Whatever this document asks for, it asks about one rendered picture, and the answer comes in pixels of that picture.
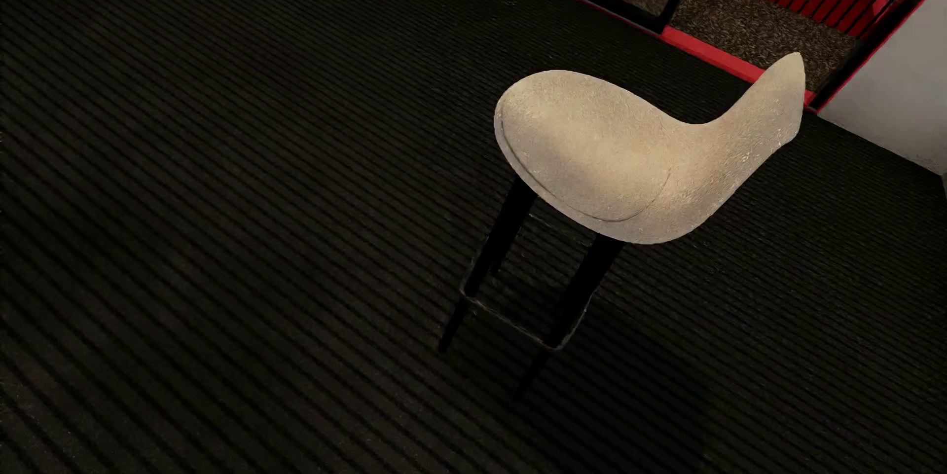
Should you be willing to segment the beige bar stool black legs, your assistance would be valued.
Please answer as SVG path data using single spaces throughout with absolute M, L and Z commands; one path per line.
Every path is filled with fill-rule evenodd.
M 688 123 L 633 92 L 570 70 L 517 80 L 493 114 L 515 179 L 465 275 L 437 349 L 447 352 L 476 306 L 539 345 L 514 397 L 525 396 L 565 346 L 626 244 L 659 245 L 704 222 L 799 132 L 806 72 L 800 52 L 765 69 L 720 117 Z M 538 336 L 485 306 L 482 284 L 504 262 L 536 199 L 595 233 L 551 329 Z

